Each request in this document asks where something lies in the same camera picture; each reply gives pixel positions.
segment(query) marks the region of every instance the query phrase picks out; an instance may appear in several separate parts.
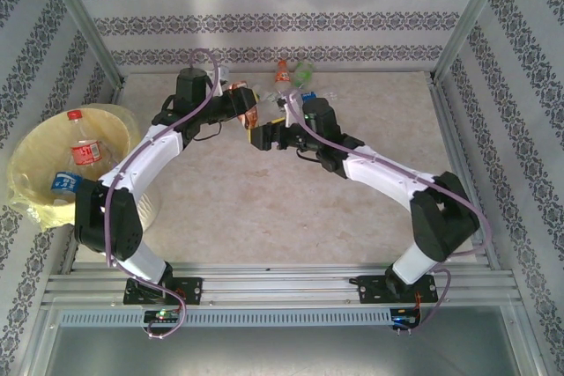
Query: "wall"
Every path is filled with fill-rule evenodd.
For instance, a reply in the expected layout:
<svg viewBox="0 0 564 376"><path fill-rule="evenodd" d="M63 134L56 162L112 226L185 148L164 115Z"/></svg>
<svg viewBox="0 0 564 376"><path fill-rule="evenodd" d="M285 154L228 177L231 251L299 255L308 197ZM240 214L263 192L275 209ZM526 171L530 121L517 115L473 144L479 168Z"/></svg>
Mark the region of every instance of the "wall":
<svg viewBox="0 0 564 376"><path fill-rule="evenodd" d="M64 109L113 92L62 0L0 0L0 375L16 372L69 228L40 232L6 206L5 170L21 139Z"/></svg>
<svg viewBox="0 0 564 376"><path fill-rule="evenodd" d="M503 266L564 373L564 0L488 0L442 82Z"/></svg>
<svg viewBox="0 0 564 376"><path fill-rule="evenodd" d="M232 70L431 70L468 0L83 0L123 74L177 71L192 48Z"/></svg>

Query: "metal base plate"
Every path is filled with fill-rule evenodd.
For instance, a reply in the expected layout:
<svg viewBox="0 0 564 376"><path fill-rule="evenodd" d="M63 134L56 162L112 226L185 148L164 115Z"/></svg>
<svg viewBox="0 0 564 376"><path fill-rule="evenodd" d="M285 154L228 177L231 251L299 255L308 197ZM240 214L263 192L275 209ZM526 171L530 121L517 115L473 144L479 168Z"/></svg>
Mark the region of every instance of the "metal base plate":
<svg viewBox="0 0 564 376"><path fill-rule="evenodd" d="M199 306L200 298L202 298L202 282L201 277L175 277L168 289L181 294L187 305ZM161 292L147 288L135 279L130 278L125 285L123 303L127 306L177 306L178 300L169 295L163 298Z"/></svg>
<svg viewBox="0 0 564 376"><path fill-rule="evenodd" d="M436 303L439 300L434 277L431 275L424 275L409 291L401 293L399 298L387 288L384 275L357 276L349 279L349 283L359 287L361 304L415 303L416 293L421 296L421 303Z"/></svg>

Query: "floor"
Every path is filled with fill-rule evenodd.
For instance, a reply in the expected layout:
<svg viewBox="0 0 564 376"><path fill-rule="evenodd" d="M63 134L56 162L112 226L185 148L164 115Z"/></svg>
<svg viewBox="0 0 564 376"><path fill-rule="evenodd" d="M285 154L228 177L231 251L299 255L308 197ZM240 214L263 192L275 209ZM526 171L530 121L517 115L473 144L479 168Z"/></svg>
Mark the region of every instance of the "floor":
<svg viewBox="0 0 564 376"><path fill-rule="evenodd" d="M272 74L230 77L242 79L268 88ZM175 80L175 74L128 77L120 104L136 114L143 131L174 93ZM449 170L422 72L317 73L311 87L329 99L343 132L420 171ZM215 131L205 128L201 136ZM238 121L224 124L220 136L192 143L156 182L162 208L144 241L169 262L389 263L412 243L410 213L398 203L292 150L256 150ZM78 250L77 261L101 260Z"/></svg>

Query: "robotic arm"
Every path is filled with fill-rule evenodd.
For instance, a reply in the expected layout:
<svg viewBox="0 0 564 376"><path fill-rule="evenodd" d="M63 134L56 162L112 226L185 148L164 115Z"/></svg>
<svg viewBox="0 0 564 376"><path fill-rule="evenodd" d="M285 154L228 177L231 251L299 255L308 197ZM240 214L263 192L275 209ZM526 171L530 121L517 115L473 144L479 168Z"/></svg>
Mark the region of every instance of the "robotic arm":
<svg viewBox="0 0 564 376"><path fill-rule="evenodd" d="M111 203L111 251L132 274L174 290L171 266L154 254L142 241L143 229L136 204L163 167L179 155L198 134L202 124L225 122L245 114L256 104L254 93L245 87L214 96L192 119L155 140L168 125L194 111L206 97L211 81L205 71L188 68L177 78L176 93L164 103L152 120L143 142L151 145L141 151L130 167L122 166L136 149L115 169L98 181L84 180L77 192L75 237L80 244L104 254L104 203L115 176L122 178L115 187ZM433 176L419 173L388 159L352 136L341 133L334 110L326 99L312 99L301 107L308 128L337 146L368 156L364 159L321 143L306 131L290 113L299 109L295 100L285 104L286 118L250 130L250 142L268 151L275 143L279 150L288 147L312 151L321 166L342 178L362 182L402 204L412 214L413 244L386 271L385 288L395 298L410 290L434 265L444 262L479 228L477 216L458 202L428 187L428 181L467 199L459 179L452 173ZM416 173L416 181L400 171Z"/></svg>

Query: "blue label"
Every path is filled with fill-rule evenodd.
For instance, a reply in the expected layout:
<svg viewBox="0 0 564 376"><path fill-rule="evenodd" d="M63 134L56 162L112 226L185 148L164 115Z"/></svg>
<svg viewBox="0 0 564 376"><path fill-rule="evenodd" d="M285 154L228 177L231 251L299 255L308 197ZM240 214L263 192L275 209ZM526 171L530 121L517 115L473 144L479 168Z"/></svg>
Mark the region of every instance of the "blue label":
<svg viewBox="0 0 564 376"><path fill-rule="evenodd" d="M82 181L82 176L71 172L57 172L51 191L55 194L76 194L78 185Z"/></svg>
<svg viewBox="0 0 564 376"><path fill-rule="evenodd" d="M317 95L315 94L315 92L304 92L301 95L301 99L303 100L304 103L308 100L315 99L316 97Z"/></svg>

